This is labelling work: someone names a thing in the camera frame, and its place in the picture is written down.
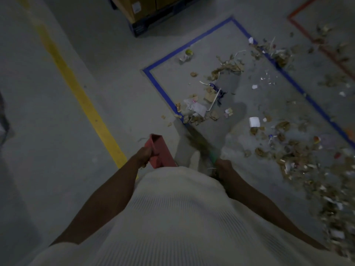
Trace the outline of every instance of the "gray floor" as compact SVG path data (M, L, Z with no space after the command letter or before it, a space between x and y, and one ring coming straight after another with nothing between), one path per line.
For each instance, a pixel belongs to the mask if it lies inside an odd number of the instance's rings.
M0 256L2 265L25 263L46 247L63 231L87 197L116 170L43 49L30 19L45 22L63 58L80 84L86 86L87 95L127 157L143 145L142 138L156 133L163 135L180 165L189 165L189 158L183 153L192 154L193 150L182 137L184 127L175 120L141 69L231 15L259 41L263 38L270 41L276 36L278 48L300 44L304 50L297 54L296 70L290 71L291 76L341 127L355 128L349 114L354 111L354 103L350 97L338 94L343 90L350 96L354 83L349 80L350 89L318 86L326 73L340 70L319 52L305 53L309 40L286 20L305 0L200 0L139 38L131 35L123 15L113 11L107 0L30 1L31 14L24 12L15 0L6 0L0 8L0 26L5 37L0 42L3 67L0 91L13 126L13 135L0 158L1 231L5 235L0 240L0 246L4 246ZM354 10L350 0L339 1L337 7L341 11ZM317 7L308 9L304 16L298 17L310 18L302 24L312 30L319 19L311 18L310 14ZM353 32L341 24L351 19L347 13L344 17L333 21L351 39ZM224 59L247 49L248 45L235 26L227 25L195 47L196 63L175 66L175 62L168 61L153 71L176 102L203 90L198 80L216 68L216 55ZM347 145L267 60L260 60L254 66L249 54L242 57L246 72L240 77L224 74L218 81L222 88L234 88L236 95L226 96L222 101L237 113L227 120L203 123L202 129L209 131L205 136L222 149L223 157L233 161L242 177L270 196L305 232L322 241L319 224L305 211L307 203L303 193L282 182L274 163L255 156L244 158L244 149L253 150L265 143L249 135L247 118L262 118L261 113L268 111L275 121L267 127L270 129L280 119L286 118L297 125L300 117L307 116L312 123L308 132L293 136L311 140L319 133L330 133L337 146ZM192 69L201 77L191 78ZM260 80L266 77L266 70L276 85L269 86ZM252 84L258 84L259 88L252 90ZM286 105L286 100L296 101L296 105Z

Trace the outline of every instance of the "pallet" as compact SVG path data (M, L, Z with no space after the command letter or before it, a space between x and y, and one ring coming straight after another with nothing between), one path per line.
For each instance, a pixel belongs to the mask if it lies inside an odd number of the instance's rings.
M128 21L128 25L132 34L135 37L140 36L148 30L148 27L157 22L163 22L167 20L169 17L176 15L177 13L183 11L185 8L192 5L197 0L178 0L175 3L172 3L162 9L155 11L153 14L140 19L137 22L131 23ZM113 10L117 10L117 6L114 4L112 0L109 0L111 7Z

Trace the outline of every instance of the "cardboard box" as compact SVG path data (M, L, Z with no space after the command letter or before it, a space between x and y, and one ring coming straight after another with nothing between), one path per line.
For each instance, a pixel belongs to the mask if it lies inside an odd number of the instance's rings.
M112 0L130 23L153 14L156 11L155 0Z
M177 0L156 0L157 10L164 8L165 6L176 2Z

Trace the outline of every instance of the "red dustpan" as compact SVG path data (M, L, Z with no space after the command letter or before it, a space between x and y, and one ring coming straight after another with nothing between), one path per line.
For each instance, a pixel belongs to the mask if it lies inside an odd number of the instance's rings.
M153 150L149 162L154 169L160 167L176 167L176 163L161 135L151 134L144 146L151 147Z

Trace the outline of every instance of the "person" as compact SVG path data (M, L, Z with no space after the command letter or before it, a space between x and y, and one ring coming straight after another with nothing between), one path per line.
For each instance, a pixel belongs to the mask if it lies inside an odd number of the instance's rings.
M345 265L218 159L224 186L186 167L136 182L141 148L31 265Z

